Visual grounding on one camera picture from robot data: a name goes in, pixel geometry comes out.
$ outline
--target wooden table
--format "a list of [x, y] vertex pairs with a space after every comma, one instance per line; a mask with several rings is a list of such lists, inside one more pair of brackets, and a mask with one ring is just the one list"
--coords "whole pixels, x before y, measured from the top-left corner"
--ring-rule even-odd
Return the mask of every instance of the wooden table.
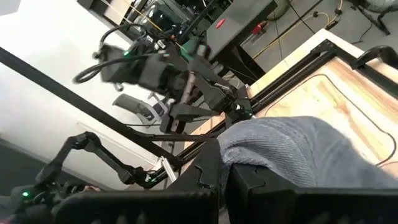
[[[248, 88], [250, 98], [304, 58], [325, 39], [359, 57], [363, 51], [327, 30], [320, 30]], [[398, 71], [375, 59], [369, 66], [398, 83]], [[335, 58], [302, 81], [273, 104], [258, 112], [264, 116], [316, 116], [342, 132], [367, 161], [377, 164], [387, 158], [398, 139], [398, 101], [374, 83]], [[192, 134], [205, 134], [224, 120], [209, 119]], [[186, 142], [185, 148], [192, 142]], [[398, 177], [398, 153], [381, 166]]]

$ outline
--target black bracket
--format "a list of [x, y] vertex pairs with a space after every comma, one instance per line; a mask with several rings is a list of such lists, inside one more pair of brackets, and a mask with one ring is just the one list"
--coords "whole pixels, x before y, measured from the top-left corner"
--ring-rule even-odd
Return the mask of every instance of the black bracket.
[[381, 12], [377, 19], [374, 19], [372, 15], [369, 13], [365, 12], [364, 7], [360, 6], [357, 2], [354, 3], [354, 7], [358, 9], [358, 11], [366, 17], [373, 25], [375, 25], [381, 32], [385, 33], [386, 35], [390, 35], [390, 30], [387, 28], [387, 26], [384, 24], [382, 18], [388, 13], [392, 12], [392, 8], [388, 7], [386, 10]]
[[240, 89], [237, 90], [236, 93], [238, 94], [238, 98], [231, 105], [231, 109], [226, 112], [226, 128], [229, 128], [239, 121], [251, 119], [253, 116], [253, 111], [246, 86], [242, 86]]
[[378, 47], [373, 47], [363, 53], [358, 59], [351, 65], [352, 69], [357, 69], [363, 66], [368, 61], [380, 58], [384, 63], [398, 69], [398, 54], [397, 52], [389, 46], [382, 45]]

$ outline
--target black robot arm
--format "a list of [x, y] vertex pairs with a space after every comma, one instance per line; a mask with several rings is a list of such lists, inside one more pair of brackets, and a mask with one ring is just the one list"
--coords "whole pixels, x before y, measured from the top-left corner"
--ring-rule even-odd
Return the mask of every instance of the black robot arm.
[[142, 167], [132, 167], [121, 162], [102, 144], [99, 137], [91, 132], [85, 132], [69, 137], [63, 144], [55, 158], [39, 172], [36, 177], [36, 184], [51, 184], [59, 175], [63, 162], [72, 149], [85, 150], [96, 154], [102, 161], [114, 169], [124, 184], [143, 184], [147, 173]]

